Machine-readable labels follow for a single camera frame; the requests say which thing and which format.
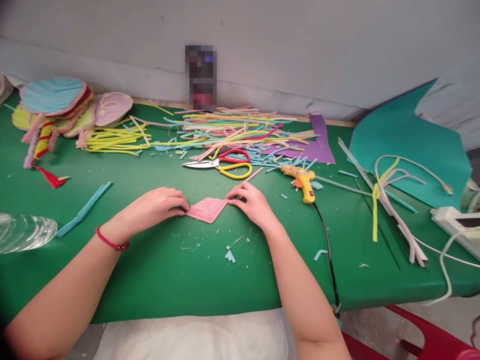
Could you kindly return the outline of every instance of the scissor blade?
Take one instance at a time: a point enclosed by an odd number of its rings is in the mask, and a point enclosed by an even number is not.
[[[196,168],[196,169],[207,169],[207,168],[214,168],[216,165],[214,161],[190,161],[182,164],[184,167],[187,168]]]

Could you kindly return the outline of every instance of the red chair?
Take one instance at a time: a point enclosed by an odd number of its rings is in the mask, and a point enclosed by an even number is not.
[[[423,333],[425,346],[418,347],[406,340],[400,340],[401,346],[419,360],[480,360],[480,351],[458,340],[455,336],[429,323],[421,317],[401,307],[392,305],[387,309],[411,321]],[[342,331],[346,347],[355,360],[389,360],[360,341]]]

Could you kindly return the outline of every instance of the glue gun cord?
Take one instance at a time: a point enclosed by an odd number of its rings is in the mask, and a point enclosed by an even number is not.
[[[327,230],[327,225],[325,225],[324,218],[322,217],[322,214],[320,213],[320,210],[317,204],[313,202],[312,205],[315,208],[316,212],[318,213],[318,216],[320,217],[320,221],[323,225],[323,228],[325,229],[326,242],[328,244],[328,261],[330,262],[331,279],[333,280],[333,289],[335,290],[335,314],[337,314],[338,311],[340,310],[340,297],[339,297],[339,289],[337,288],[337,281],[335,280],[334,264],[332,262],[332,248],[330,246],[330,236]]]

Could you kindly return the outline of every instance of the hand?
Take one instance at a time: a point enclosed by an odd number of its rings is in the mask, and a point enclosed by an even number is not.
[[[246,202],[231,199],[236,196],[244,197]],[[230,199],[228,200],[230,205],[239,207],[263,231],[279,223],[265,196],[249,182],[242,182],[239,186],[235,186],[226,198]]]
[[[178,206],[185,211],[171,209]],[[104,224],[100,231],[109,241],[121,245],[133,235],[149,229],[165,219],[184,216],[189,209],[187,199],[181,191],[160,187],[140,196]]]

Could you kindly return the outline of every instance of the plastic water bottle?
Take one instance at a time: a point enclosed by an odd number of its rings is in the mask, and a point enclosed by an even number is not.
[[[39,248],[57,228],[56,221],[45,217],[0,213],[0,254]]]

